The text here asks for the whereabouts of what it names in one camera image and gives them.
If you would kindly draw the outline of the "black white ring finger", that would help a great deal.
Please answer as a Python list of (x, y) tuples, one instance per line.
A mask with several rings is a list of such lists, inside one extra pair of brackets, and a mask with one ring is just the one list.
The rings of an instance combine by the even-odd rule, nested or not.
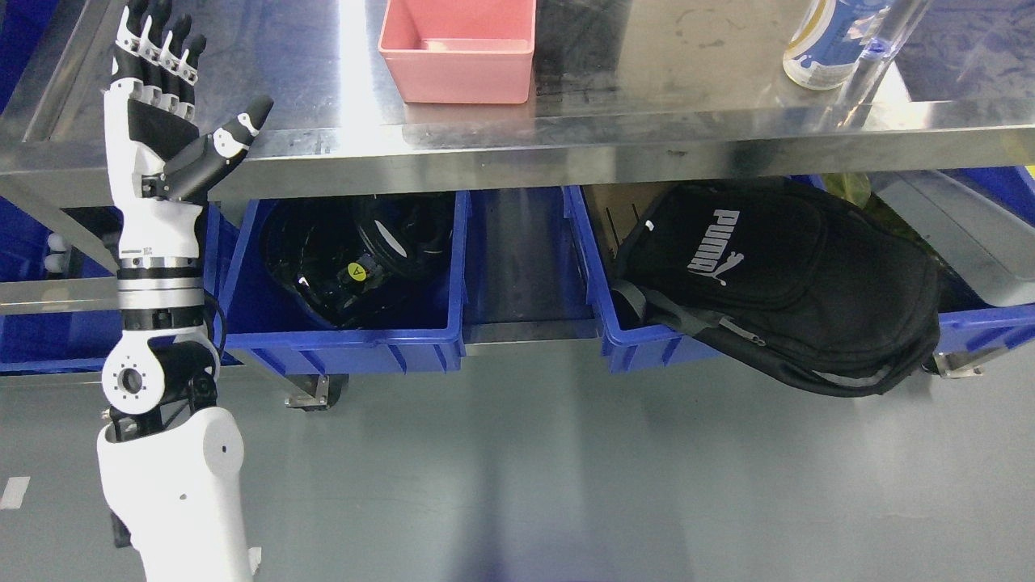
[(171, 16), (171, 1), (148, 1), (141, 16), (139, 51), (145, 60), (143, 97), (148, 104), (160, 104), (167, 72), (162, 68), (162, 31)]

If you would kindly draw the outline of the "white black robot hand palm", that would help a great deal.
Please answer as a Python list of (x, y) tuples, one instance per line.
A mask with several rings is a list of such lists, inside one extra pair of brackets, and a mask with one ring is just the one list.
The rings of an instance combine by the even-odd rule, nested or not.
[(103, 140), (108, 187), (122, 215), (118, 243), (121, 260), (199, 258), (196, 222), (202, 207), (143, 196), (143, 178), (162, 173), (159, 145), (176, 140), (174, 130), (197, 128), (181, 117), (141, 100), (144, 86), (120, 78), (103, 92)]

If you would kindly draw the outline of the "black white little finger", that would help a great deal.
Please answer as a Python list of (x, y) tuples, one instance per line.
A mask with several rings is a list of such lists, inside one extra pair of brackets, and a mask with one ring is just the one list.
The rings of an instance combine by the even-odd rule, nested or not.
[(142, 41), (143, 25), (149, 1), (126, 1), (120, 14), (113, 43), (110, 76), (111, 91), (134, 91), (148, 80), (149, 63)]

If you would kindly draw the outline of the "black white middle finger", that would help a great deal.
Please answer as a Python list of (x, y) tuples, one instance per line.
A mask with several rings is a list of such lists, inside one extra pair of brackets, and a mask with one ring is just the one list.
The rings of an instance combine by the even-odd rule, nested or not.
[(162, 33), (162, 68), (166, 70), (165, 89), (159, 106), (169, 112), (176, 112), (179, 85), (179, 56), (186, 36), (191, 32), (193, 16), (182, 14), (170, 29)]

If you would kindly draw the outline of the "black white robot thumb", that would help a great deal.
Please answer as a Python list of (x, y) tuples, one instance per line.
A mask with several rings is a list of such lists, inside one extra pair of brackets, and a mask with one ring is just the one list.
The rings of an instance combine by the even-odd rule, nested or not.
[(247, 157), (273, 104), (268, 95), (256, 97), (247, 109), (206, 135), (184, 118), (156, 111), (155, 118), (142, 125), (142, 139), (162, 159), (162, 169), (143, 172), (142, 196), (207, 201), (209, 191)]

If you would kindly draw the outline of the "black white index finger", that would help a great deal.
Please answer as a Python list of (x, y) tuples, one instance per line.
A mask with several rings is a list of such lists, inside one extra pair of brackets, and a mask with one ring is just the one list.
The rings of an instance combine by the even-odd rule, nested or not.
[(191, 40), (186, 41), (181, 49), (179, 56), (179, 85), (178, 103), (176, 113), (187, 121), (195, 121), (196, 117), (196, 83), (199, 78), (200, 55), (205, 51), (207, 45), (206, 36), (197, 34)]

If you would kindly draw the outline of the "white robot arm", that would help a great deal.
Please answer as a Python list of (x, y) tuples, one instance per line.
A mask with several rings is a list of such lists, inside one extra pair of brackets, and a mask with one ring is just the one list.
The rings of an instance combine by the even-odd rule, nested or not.
[(101, 487), (118, 542), (139, 553), (148, 581), (252, 581), (261, 553), (244, 527), (243, 435), (217, 402), (203, 227), (209, 191), (247, 157), (273, 101), (256, 97), (201, 133), (206, 40), (191, 16), (170, 16), (167, 1), (125, 4), (103, 92), (122, 332), (101, 369)]

